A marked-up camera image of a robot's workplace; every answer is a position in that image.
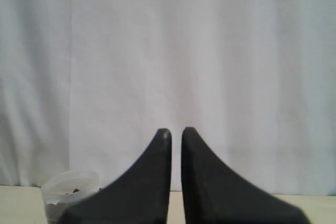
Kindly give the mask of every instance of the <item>white curtain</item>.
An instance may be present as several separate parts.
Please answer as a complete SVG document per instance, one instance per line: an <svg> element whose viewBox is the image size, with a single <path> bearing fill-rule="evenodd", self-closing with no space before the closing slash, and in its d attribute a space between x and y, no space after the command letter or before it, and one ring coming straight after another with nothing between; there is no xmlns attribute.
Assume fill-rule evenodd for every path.
<svg viewBox="0 0 336 224"><path fill-rule="evenodd" d="M93 169L194 126L270 193L336 193L336 0L0 0L0 184Z"/></svg>

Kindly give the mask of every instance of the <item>beige floor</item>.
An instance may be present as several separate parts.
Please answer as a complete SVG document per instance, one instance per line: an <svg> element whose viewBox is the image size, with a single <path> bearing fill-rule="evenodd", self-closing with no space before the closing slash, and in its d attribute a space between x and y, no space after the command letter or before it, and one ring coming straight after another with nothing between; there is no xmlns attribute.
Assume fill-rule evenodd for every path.
<svg viewBox="0 0 336 224"><path fill-rule="evenodd" d="M301 207L312 223L336 223L336 197L289 196L279 198ZM0 224L46 224L43 202L38 188L0 186ZM183 224L180 192L172 192L169 224Z"/></svg>

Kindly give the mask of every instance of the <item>table surface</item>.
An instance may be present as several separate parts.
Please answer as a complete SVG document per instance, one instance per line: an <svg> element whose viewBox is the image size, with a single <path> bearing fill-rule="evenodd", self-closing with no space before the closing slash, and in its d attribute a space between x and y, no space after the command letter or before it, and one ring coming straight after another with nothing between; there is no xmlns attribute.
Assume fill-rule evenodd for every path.
<svg viewBox="0 0 336 224"><path fill-rule="evenodd" d="M336 223L336 197L276 195L301 207L312 224ZM0 224L46 224L39 188L0 186ZM170 195L168 224L183 224L182 193Z"/></svg>

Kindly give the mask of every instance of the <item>clear plastic container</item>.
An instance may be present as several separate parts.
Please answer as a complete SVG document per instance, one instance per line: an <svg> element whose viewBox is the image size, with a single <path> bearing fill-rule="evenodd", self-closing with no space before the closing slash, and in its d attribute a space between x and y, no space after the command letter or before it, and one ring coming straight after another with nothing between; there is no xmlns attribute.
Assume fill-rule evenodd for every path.
<svg viewBox="0 0 336 224"><path fill-rule="evenodd" d="M48 224L55 224L69 206L98 191L99 177L93 171L59 174L41 187Z"/></svg>

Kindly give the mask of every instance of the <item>white fabric backdrop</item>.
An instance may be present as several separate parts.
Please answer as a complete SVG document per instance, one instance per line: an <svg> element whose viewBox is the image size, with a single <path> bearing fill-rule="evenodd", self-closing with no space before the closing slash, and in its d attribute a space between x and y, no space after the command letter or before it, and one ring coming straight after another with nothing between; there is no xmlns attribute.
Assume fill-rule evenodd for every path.
<svg viewBox="0 0 336 224"><path fill-rule="evenodd" d="M0 184L123 173L195 126L272 193L336 193L336 0L0 0Z"/></svg>

